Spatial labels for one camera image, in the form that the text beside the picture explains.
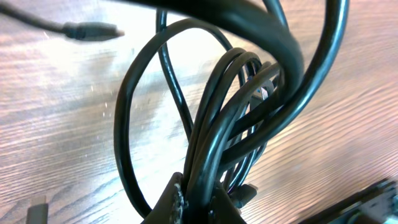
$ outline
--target wooden surface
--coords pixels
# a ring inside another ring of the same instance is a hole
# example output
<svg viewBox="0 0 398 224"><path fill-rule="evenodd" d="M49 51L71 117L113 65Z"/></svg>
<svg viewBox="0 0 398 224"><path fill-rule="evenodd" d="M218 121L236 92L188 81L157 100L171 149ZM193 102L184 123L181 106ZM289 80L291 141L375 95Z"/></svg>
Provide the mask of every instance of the wooden surface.
<svg viewBox="0 0 398 224"><path fill-rule="evenodd" d="M154 35L155 11L95 0L13 3L59 22L115 23L126 36L82 44L0 16L0 223L24 223L35 195L47 196L49 223L139 223L114 162L113 112L129 64ZM308 65L324 2L282 5ZM326 81L247 178L259 187L243 209L248 223L296 222L398 174L397 7L397 1L351 1ZM223 49L200 30L176 36L169 49L194 115ZM231 92L236 89L235 83ZM172 173L182 170L187 148L157 57L134 95L130 137L136 174L153 206Z"/></svg>

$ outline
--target table top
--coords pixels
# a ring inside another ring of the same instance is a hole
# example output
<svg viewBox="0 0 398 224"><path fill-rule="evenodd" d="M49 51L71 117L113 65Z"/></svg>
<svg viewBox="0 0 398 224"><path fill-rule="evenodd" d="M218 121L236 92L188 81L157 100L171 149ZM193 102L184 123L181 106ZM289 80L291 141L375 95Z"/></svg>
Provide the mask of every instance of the table top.
<svg viewBox="0 0 398 224"><path fill-rule="evenodd" d="M155 11L113 1L15 0L46 19L103 21L126 35L79 43L0 15L0 223L25 223L31 198L46 195L49 223L138 223L113 154L121 80L155 34ZM324 1L282 1L308 66ZM352 0L335 63L302 114L269 141L246 179L259 188L242 209L248 223L296 222L398 174L397 1ZM169 21L182 16L171 15ZM226 34L234 47L270 56ZM193 118L223 48L192 29L169 42ZM238 89L238 83L229 96ZM188 145L158 57L132 100L131 157L153 207Z"/></svg>

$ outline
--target plug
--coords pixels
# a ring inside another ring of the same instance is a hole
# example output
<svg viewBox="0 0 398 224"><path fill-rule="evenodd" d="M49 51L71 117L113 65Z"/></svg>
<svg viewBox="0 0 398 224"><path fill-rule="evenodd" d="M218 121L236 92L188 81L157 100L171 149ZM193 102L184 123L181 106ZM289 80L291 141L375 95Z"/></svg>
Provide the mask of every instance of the plug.
<svg viewBox="0 0 398 224"><path fill-rule="evenodd" d="M67 37L80 41L105 41L124 35L116 25L104 22L67 22L62 31Z"/></svg>

